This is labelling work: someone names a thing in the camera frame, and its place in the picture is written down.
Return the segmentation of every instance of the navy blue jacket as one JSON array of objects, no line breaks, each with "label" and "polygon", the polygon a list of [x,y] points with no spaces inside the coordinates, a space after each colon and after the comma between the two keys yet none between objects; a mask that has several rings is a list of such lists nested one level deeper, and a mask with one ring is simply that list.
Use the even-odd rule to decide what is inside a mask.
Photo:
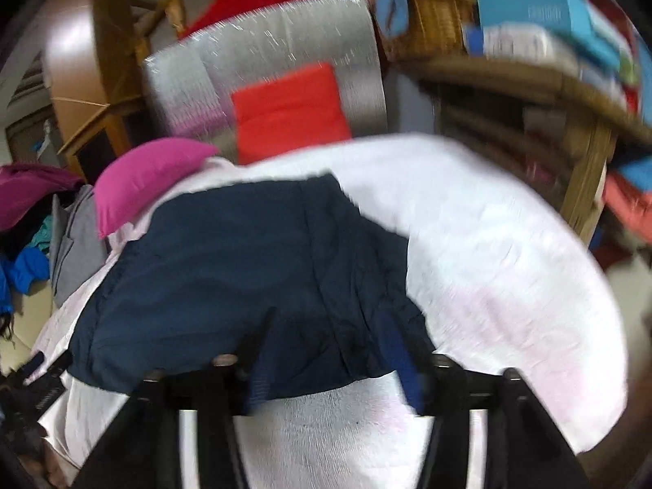
[{"label": "navy blue jacket", "polygon": [[233,352],[275,309],[283,335],[273,359],[262,356],[273,360],[267,398],[379,377],[392,371],[377,344],[381,315],[434,349],[405,294],[407,248],[330,174],[178,196],[90,298],[69,371],[131,393],[151,370],[187,372]]}]

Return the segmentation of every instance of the bed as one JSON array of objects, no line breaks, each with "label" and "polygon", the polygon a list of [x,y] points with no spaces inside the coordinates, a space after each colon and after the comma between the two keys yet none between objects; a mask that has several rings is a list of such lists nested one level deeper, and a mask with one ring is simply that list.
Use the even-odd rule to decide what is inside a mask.
[{"label": "bed", "polygon": [[[126,242],[160,204],[187,192],[331,171],[361,213],[410,238],[407,291],[440,352],[468,369],[523,370],[576,452],[595,446],[626,401],[627,353],[604,275],[565,222],[508,173],[449,139],[386,135],[308,148],[249,167],[208,159],[110,237],[106,264],[56,312],[34,349],[53,361]],[[43,417],[77,467],[126,396],[63,375]],[[484,426],[472,417],[468,487],[482,487]],[[430,429],[395,374],[266,403],[237,431],[252,487],[414,487]]]}]

